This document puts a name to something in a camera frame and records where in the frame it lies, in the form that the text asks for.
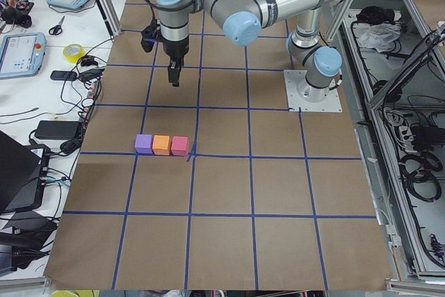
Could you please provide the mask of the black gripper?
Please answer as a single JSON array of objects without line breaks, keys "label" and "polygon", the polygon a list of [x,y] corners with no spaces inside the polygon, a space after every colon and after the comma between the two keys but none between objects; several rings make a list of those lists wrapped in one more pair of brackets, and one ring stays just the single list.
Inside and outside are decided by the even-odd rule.
[{"label": "black gripper", "polygon": [[179,87],[181,66],[184,65],[184,57],[189,51],[189,38],[184,38],[179,41],[164,40],[163,50],[170,58],[168,82],[173,87]]}]

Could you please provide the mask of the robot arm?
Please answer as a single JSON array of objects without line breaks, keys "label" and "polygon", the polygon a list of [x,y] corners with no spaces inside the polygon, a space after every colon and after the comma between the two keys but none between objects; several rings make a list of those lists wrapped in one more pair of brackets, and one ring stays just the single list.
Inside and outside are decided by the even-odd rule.
[{"label": "robot arm", "polygon": [[318,43],[320,10],[323,4],[344,0],[156,0],[159,17],[153,19],[153,33],[144,39],[158,40],[170,58],[168,81],[179,86],[184,56],[189,48],[189,16],[201,10],[235,45],[247,47],[264,28],[293,16],[298,25],[289,35],[286,47],[307,72],[298,83],[298,94],[308,102],[319,102],[339,73],[342,58],[336,49]]}]

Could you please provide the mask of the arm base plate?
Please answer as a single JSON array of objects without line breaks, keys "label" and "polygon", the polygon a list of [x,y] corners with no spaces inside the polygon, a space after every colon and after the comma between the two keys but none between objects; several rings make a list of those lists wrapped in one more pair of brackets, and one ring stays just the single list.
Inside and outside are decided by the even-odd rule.
[{"label": "arm base plate", "polygon": [[306,70],[284,70],[288,110],[307,113],[341,113],[338,90],[332,79],[328,88],[314,88],[306,81]]}]

